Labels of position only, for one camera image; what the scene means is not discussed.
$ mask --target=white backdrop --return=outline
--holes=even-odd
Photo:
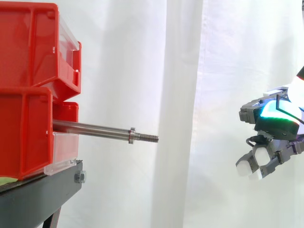
[[[79,121],[160,135],[81,136],[87,182],[59,228],[301,227],[304,157],[260,182],[235,169],[240,106],[304,63],[300,0],[54,2],[83,45]]]
[[[253,125],[243,104],[288,84],[304,65],[301,1],[205,0],[185,228],[300,228],[304,156],[265,179],[238,177]]]

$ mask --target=black cable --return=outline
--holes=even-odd
[[[252,143],[250,142],[250,138],[246,139],[246,143],[247,143],[249,146],[254,147],[254,144],[252,144]]]

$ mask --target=metal rod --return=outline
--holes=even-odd
[[[128,141],[133,144],[134,140],[158,143],[159,137],[156,135],[140,134],[135,132],[135,128],[130,130],[96,126],[84,123],[53,120],[53,130],[55,132],[84,134],[90,136],[97,136],[109,139],[118,139]]]

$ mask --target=robotic hand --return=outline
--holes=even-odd
[[[240,120],[255,124],[257,135],[246,140],[252,150],[236,163],[239,175],[264,178],[291,155],[302,153],[303,113],[304,67],[291,84],[275,88],[264,93],[264,97],[243,105]]]

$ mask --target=red plastic bin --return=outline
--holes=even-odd
[[[53,117],[77,121],[78,105],[52,101],[48,88],[0,89],[0,177],[22,180],[53,162]]]
[[[81,44],[53,3],[0,1],[0,87],[47,87],[55,100],[80,94]]]

